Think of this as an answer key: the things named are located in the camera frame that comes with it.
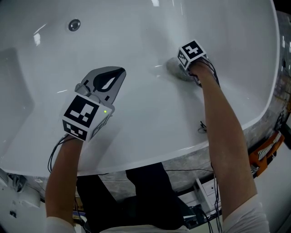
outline fiducial marker cube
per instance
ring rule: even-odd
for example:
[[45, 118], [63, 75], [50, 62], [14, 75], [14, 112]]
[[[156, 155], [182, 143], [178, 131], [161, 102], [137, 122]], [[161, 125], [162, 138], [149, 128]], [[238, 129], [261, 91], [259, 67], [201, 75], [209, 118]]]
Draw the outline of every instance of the fiducial marker cube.
[[202, 46], [197, 41], [192, 41], [179, 47], [177, 57], [184, 70], [187, 70], [191, 62], [203, 55], [206, 55], [206, 52]]
[[112, 109], [73, 92], [61, 111], [62, 126], [66, 133], [88, 142], [107, 123], [111, 112]]

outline white bathtub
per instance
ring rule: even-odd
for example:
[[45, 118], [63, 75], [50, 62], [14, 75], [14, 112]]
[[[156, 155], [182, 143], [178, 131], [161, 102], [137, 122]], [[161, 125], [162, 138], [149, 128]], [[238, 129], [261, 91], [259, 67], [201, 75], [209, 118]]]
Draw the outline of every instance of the white bathtub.
[[[71, 32], [74, 18], [81, 26]], [[48, 176], [62, 105], [93, 69], [121, 66], [127, 76], [113, 117], [83, 146], [80, 175], [208, 145], [198, 132], [202, 90], [165, 70], [178, 46], [203, 46], [243, 129], [268, 108], [279, 64], [272, 0], [3, 0], [0, 32], [0, 167], [31, 176]]]

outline black wire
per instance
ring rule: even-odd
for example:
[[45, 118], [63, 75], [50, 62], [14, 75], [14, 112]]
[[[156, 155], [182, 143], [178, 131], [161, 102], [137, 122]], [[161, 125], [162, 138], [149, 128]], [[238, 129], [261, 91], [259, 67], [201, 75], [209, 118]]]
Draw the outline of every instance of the black wire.
[[207, 58], [205, 58], [205, 57], [201, 57], [204, 61], [206, 61], [207, 63], [209, 63], [209, 64], [211, 64], [211, 66], [212, 66], [212, 68], [215, 70], [215, 68], [214, 68], [214, 66], [213, 66], [213, 64], [212, 64], [212, 62]]
[[77, 139], [77, 138], [76, 138], [76, 137], [74, 137], [74, 138], [70, 138], [70, 139], [65, 140], [65, 141], [63, 141], [63, 142], [60, 142], [58, 145], [61, 145], [61, 144], [63, 144], [63, 143], [66, 143], [66, 142], [68, 142], [68, 141], [75, 140], [75, 139]]
[[219, 220], [219, 208], [218, 208], [219, 192], [218, 192], [218, 182], [217, 182], [217, 178], [216, 178], [216, 182], [215, 182], [215, 179], [214, 179], [214, 185], [216, 185], [216, 193], [215, 193], [216, 200], [215, 200], [215, 203], [214, 203], [215, 212], [216, 212], [216, 225], [217, 225], [218, 231], [219, 232], [222, 232], [222, 226], [221, 226], [221, 223], [220, 223], [220, 220]]
[[207, 127], [206, 127], [205, 124], [203, 124], [202, 121], [200, 121], [200, 126], [201, 126], [201, 128], [198, 129], [198, 132], [199, 133], [206, 133], [207, 132]]
[[52, 171], [52, 159], [53, 159], [54, 153], [55, 153], [57, 147], [60, 145], [60, 143], [61, 143], [62, 141], [64, 141], [67, 137], [68, 137], [68, 134], [65, 135], [64, 137], [62, 137], [62, 138], [58, 141], [58, 143], [55, 145], [55, 147], [54, 147], [52, 153], [50, 154], [50, 158], [49, 158], [49, 161], [48, 161], [48, 164], [47, 164], [47, 169], [49, 170], [50, 173], [51, 173], [51, 171]]
[[199, 171], [199, 170], [201, 170], [201, 171], [207, 171], [207, 172], [213, 172], [213, 171], [210, 171], [210, 170], [207, 170], [207, 169], [189, 169], [189, 170], [180, 170], [180, 169], [177, 169], [177, 170], [165, 170], [166, 172], [175, 172], [175, 171], [177, 171], [177, 172], [187, 172], [187, 171]]
[[75, 209], [76, 209], [76, 211], [77, 211], [77, 213], [78, 213], [78, 215], [79, 215], [80, 222], [83, 224], [83, 225], [81, 225], [82, 228], [84, 229], [85, 232], [87, 232], [87, 230], [86, 230], [85, 227], [84, 227], [84, 220], [81, 218], [81, 215], [80, 215], [80, 213], [79, 213], [78, 202], [77, 202], [76, 197], [75, 197]]
[[197, 207], [195, 207], [195, 209], [201, 211], [201, 213], [204, 215], [204, 217], [206, 218], [206, 221], [207, 221], [207, 223], [208, 223], [209, 232], [210, 232], [210, 233], [213, 233], [212, 225], [211, 225], [211, 223], [210, 223], [210, 221], [209, 221], [209, 218], [208, 218], [207, 215], [205, 214], [205, 212], [204, 212], [202, 209], [197, 208]]

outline sponge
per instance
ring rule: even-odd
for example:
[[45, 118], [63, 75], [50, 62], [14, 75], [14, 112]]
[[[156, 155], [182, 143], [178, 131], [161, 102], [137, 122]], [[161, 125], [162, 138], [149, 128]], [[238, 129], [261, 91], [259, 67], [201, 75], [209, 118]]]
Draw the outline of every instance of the sponge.
[[167, 70], [175, 77], [184, 81], [194, 82], [195, 77], [186, 72], [178, 61], [178, 58], [172, 57], [166, 63]]

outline cable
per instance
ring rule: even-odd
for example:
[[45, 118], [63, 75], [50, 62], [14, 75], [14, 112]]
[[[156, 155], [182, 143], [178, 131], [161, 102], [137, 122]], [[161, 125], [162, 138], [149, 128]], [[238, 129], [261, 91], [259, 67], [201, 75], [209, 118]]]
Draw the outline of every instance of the cable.
[[214, 174], [214, 192], [215, 192], [215, 196], [216, 196], [216, 200], [214, 203], [215, 212], [216, 212], [216, 225], [217, 225], [218, 232], [222, 233], [222, 226], [221, 226], [220, 219], [219, 219], [219, 208], [218, 208], [218, 202], [219, 202], [218, 183], [217, 183], [217, 179], [215, 176], [215, 172], [213, 172], [213, 174]]
[[[189, 169], [189, 170], [183, 170], [183, 169], [175, 169], [175, 170], [165, 170], [165, 172], [188, 172], [188, 171], [206, 171], [206, 172], [213, 172], [211, 170], [207, 169]], [[130, 180], [101, 180], [103, 182], [128, 182]]]
[[210, 221], [209, 221], [209, 218], [208, 218], [207, 215], [205, 214], [205, 212], [204, 212], [202, 209], [200, 209], [200, 208], [197, 208], [197, 207], [195, 207], [195, 206], [193, 206], [193, 207], [194, 207], [195, 209], [199, 210], [199, 211], [204, 215], [204, 217], [206, 218], [206, 221], [207, 221], [207, 223], [208, 223], [209, 233], [213, 233], [212, 225], [211, 225], [211, 223], [210, 223]]
[[206, 61], [206, 63], [209, 63], [209, 64], [212, 66], [214, 72], [216, 73], [215, 68], [214, 68], [212, 62], [211, 62], [208, 58], [205, 58], [205, 57], [203, 57], [203, 56], [202, 56], [201, 58], [202, 58], [204, 61]]
[[77, 202], [76, 197], [75, 197], [75, 209], [76, 209], [76, 211], [77, 211], [77, 213], [78, 213], [78, 215], [79, 215], [80, 222], [83, 224], [83, 225], [81, 225], [82, 228], [84, 229], [85, 232], [87, 232], [87, 230], [86, 230], [85, 227], [84, 227], [84, 220], [81, 218], [81, 215], [80, 215], [80, 213], [79, 213], [78, 202]]
[[165, 170], [166, 172], [187, 172], [187, 171], [207, 171], [207, 172], [213, 172], [213, 171], [210, 171], [210, 170], [207, 170], [207, 169], [189, 169], [189, 170], [180, 170], [180, 169], [178, 169], [178, 170]]
[[51, 173], [51, 170], [52, 170], [52, 159], [53, 159], [53, 156], [54, 156], [54, 153], [57, 149], [57, 147], [60, 145], [60, 143], [62, 143], [62, 141], [64, 141], [66, 138], [68, 137], [68, 134], [65, 134], [59, 141], [58, 143], [55, 145], [52, 153], [50, 154], [50, 158], [49, 158], [49, 162], [47, 164], [47, 169], [49, 170], [49, 172]]
[[207, 133], [207, 127], [205, 124], [203, 124], [202, 121], [200, 121], [200, 126], [201, 126], [201, 128], [198, 129], [198, 132], [199, 133]]
[[63, 142], [60, 142], [58, 145], [61, 145], [61, 144], [63, 144], [63, 143], [66, 143], [66, 142], [68, 142], [68, 141], [75, 140], [75, 139], [77, 139], [77, 138], [76, 138], [76, 137], [74, 137], [74, 138], [70, 138], [70, 139], [65, 140], [65, 141], [63, 141]]

